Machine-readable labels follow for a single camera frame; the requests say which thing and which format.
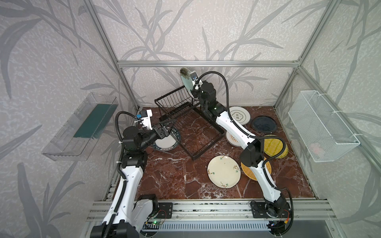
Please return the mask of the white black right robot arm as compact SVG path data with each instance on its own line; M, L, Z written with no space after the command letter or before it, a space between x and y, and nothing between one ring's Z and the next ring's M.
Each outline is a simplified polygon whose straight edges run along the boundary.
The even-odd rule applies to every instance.
M239 142L243 152L240 155L241 162L248 167L255 175L263 192L265 205L263 212L271 218L279 218L283 212L287 213L285 221L270 222L268 228L274 237L281 237L292 227L294 221L294 206L291 197L285 198L282 191L289 191L288 188L278 188L273 181L267 164L274 160L276 156L268 159L264 157L264 136L256 136L239 124L231 115L229 103L225 105L216 99L216 90L212 83L202 81L202 78L216 74L222 78L227 85L226 78L217 71L209 71L202 75L196 72L190 73L190 85L188 91L200 102L200 109L204 116L213 121Z

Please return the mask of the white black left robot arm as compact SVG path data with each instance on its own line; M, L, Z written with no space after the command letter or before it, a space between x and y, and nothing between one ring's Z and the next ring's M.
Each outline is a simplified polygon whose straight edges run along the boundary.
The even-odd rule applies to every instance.
M135 197L147 165L147 148L170 136L175 120L152 125L151 117L151 110L143 110L138 115L120 111L115 116L116 133L121 144L116 166L120 182L101 225L92 228L92 238L138 238L145 223L159 213L155 194L142 195L138 200Z

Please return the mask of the mint green flower plate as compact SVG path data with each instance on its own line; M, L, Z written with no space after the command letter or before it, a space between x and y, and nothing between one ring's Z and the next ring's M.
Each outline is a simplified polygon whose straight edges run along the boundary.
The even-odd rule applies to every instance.
M183 67L180 69L181 80L189 93L192 91L190 73L191 71L188 68Z

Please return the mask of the white plate dark lettered rim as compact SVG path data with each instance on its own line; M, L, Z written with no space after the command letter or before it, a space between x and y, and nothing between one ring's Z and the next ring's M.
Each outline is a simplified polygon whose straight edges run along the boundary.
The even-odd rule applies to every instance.
M178 130L173 129L169 136L164 139L158 139L153 144L152 147L159 151L170 151L175 149L181 141L181 135Z

